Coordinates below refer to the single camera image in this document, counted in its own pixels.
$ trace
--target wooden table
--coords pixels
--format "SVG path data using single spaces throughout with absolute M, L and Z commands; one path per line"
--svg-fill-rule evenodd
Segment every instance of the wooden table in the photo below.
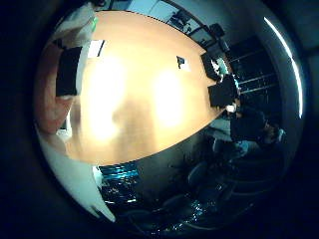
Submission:
M 193 135 L 220 111 L 209 106 L 207 78 L 191 38 L 151 17 L 97 13 L 94 40 L 106 40 L 88 59 L 82 93 L 71 107 L 67 154 L 97 165 L 132 161 Z M 188 61 L 180 70 L 176 56 Z

